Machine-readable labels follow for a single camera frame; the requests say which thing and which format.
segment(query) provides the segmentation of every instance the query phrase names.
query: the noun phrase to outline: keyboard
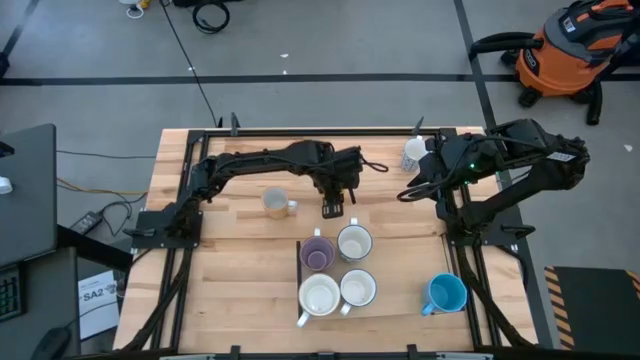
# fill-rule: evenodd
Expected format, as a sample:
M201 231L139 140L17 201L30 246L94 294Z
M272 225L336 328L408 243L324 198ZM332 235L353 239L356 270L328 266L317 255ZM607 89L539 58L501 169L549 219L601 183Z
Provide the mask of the keyboard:
M0 269L0 322L25 312L23 292L18 265Z

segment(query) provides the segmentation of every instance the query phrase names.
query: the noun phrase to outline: yellow and black hazard tape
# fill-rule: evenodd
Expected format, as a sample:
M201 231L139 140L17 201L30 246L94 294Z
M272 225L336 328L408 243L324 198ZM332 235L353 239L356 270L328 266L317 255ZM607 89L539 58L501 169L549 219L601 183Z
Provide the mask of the yellow and black hazard tape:
M640 277L638 276L638 274L629 270L627 270L627 274L631 276L631 282L633 283L633 287L636 288L636 295L638 295L638 299L640 299Z
M547 279L547 288L551 297L551 306L556 318L556 327L560 337L560 348L564 350L572 350L575 346L573 336L571 335L571 326L569 325L569 315L564 307L564 299L562 298L562 289L558 274L556 274L553 266L547 266L544 269L544 277Z

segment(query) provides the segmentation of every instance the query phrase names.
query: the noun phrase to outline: beige mug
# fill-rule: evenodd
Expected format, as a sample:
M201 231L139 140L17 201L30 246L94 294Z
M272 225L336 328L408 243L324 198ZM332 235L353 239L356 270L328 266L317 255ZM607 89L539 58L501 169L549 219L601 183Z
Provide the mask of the beige mug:
M269 217L282 219L287 215L295 215L298 202L289 200L285 189L270 187L262 193L262 206Z

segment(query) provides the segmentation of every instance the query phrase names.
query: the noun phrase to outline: purple mug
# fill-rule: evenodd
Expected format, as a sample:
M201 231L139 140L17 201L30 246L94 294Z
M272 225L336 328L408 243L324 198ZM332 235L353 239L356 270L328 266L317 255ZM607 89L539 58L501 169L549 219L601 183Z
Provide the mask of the purple mug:
M320 229L315 229L313 236L302 243L300 261L302 265L313 271L328 268L336 257L336 249L329 239L320 236Z

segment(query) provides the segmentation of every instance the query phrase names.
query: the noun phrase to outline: blue mug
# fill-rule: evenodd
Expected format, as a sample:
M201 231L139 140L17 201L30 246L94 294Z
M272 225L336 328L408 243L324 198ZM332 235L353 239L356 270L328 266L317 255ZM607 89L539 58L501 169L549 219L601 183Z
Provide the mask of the blue mug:
M422 301L422 316L431 315L434 310L460 311L467 304L467 287L455 275L438 274L422 289Z

